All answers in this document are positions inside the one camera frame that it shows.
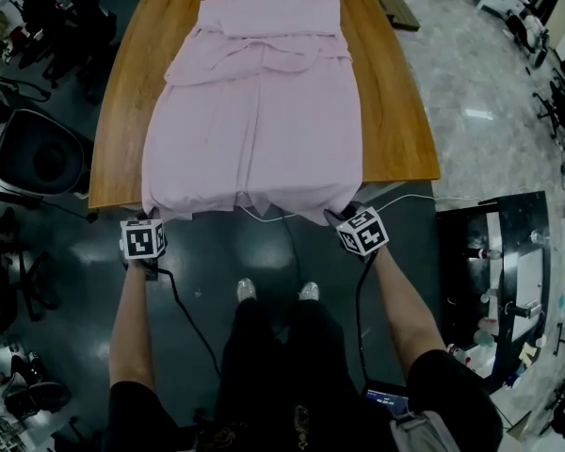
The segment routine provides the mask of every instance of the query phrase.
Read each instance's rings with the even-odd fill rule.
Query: brown tabletop
[[[140,0],[115,60],[98,122],[91,208],[141,201],[141,162],[164,74],[202,0]],[[439,179],[425,110],[378,0],[341,0],[341,28],[362,106],[366,183]]]

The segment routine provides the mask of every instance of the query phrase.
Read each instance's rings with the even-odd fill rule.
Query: shirt sleeve
[[[174,452],[178,427],[152,390],[132,381],[111,387],[103,452]]]
[[[449,353],[431,350],[421,355],[412,364],[408,389],[411,409],[437,412],[460,450],[498,449],[502,421],[483,380]]]

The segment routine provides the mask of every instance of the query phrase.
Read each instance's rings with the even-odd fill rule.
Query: marble floor
[[[420,89],[435,140],[442,178],[433,183],[437,198],[493,198],[544,190],[548,201],[552,253],[547,332],[554,343],[560,279],[561,227],[565,190],[559,168],[565,153],[550,138],[548,120],[538,120],[534,91],[550,94],[552,64],[533,70],[524,53],[503,33],[501,19],[477,11],[475,0],[405,0],[421,29],[397,31]],[[475,202],[438,201],[438,209]],[[534,391],[552,386],[565,368],[546,347],[536,370],[516,390],[494,399],[511,421],[521,419],[540,399]]]

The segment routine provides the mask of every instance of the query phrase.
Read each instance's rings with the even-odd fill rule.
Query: screen
[[[393,417],[408,413],[408,398],[405,396],[368,390],[366,391],[366,398],[377,401],[384,406]]]

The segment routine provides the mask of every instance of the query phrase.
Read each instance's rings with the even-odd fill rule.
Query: pink shirt
[[[146,212],[271,203],[326,224],[362,182],[339,0],[205,0],[166,72],[142,163]]]

